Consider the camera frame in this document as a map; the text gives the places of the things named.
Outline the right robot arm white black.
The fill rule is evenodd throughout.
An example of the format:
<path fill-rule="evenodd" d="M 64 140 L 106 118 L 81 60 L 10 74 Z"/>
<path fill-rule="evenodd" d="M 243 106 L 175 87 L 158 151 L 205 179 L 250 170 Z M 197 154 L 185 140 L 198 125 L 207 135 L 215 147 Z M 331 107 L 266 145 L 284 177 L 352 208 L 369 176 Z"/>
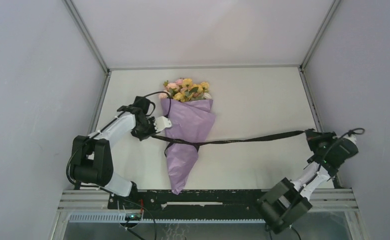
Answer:
<path fill-rule="evenodd" d="M 333 179 L 341 165 L 358 154 L 356 136 L 364 133 L 362 127 L 350 129 L 341 136 L 335 132 L 305 131 L 313 155 L 302 175 L 292 180 L 283 178 L 256 200 L 256 209 L 265 221 L 267 232 L 280 234 L 312 208 L 310 199 L 315 189 Z"/>

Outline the pink purple wrapping paper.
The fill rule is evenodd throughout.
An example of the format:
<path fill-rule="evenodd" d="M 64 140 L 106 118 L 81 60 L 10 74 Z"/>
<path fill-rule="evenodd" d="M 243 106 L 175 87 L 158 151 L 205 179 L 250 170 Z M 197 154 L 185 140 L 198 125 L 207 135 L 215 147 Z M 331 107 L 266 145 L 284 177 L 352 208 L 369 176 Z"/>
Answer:
<path fill-rule="evenodd" d="M 212 113 L 212 99 L 180 102 L 164 98 L 160 104 L 172 124 L 165 130 L 166 137 L 191 143 L 206 141 L 216 119 Z M 199 158 L 198 149 L 188 144 L 173 143 L 166 147 L 165 155 L 171 191 L 178 195 L 185 188 Z"/>

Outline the white pink rose stem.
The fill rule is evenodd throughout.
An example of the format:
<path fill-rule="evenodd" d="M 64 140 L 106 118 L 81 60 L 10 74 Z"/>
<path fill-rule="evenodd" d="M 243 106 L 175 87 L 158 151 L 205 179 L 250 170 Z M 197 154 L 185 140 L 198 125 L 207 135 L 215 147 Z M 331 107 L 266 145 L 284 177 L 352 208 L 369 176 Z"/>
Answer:
<path fill-rule="evenodd" d="M 212 96 L 211 96 L 209 93 L 205 92 L 205 93 L 203 94 L 203 98 L 204 98 L 205 100 L 211 100 L 211 99 L 212 99 Z"/>

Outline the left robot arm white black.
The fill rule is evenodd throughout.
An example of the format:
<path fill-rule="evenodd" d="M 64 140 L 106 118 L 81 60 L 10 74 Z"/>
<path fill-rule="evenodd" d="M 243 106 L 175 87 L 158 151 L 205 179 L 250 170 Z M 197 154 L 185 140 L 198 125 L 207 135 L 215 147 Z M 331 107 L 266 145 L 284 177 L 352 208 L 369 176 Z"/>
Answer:
<path fill-rule="evenodd" d="M 134 182 L 114 170 L 112 148 L 127 133 L 143 141 L 159 133 L 155 117 L 148 113 L 155 104 L 145 96 L 136 96 L 130 105 L 123 105 L 113 119 L 89 135 L 78 135 L 72 142 L 66 177 L 73 185 L 97 187 L 120 196 L 120 202 L 132 209 L 139 203 Z"/>

